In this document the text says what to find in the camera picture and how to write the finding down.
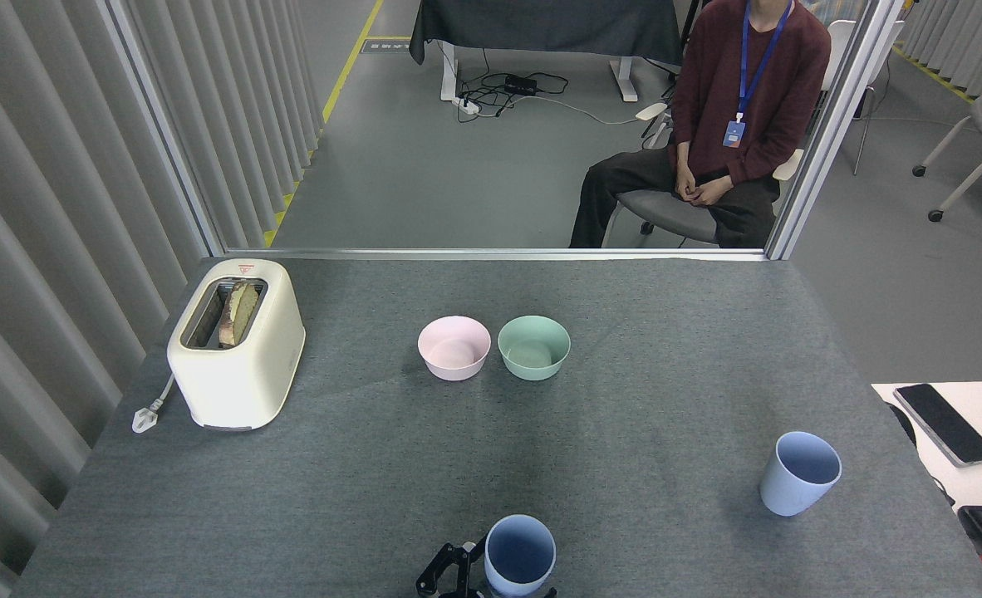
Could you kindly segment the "person's left hand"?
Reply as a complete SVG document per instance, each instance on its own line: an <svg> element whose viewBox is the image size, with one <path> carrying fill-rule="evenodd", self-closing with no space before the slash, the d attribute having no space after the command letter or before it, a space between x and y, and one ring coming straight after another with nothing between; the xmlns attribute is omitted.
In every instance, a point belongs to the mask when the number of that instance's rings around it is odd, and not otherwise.
<svg viewBox="0 0 982 598"><path fill-rule="evenodd" d="M696 186L690 196L690 202L693 205L699 205L699 207L711 207L733 187L733 180L731 180L730 175L723 175L723 177Z"/></svg>

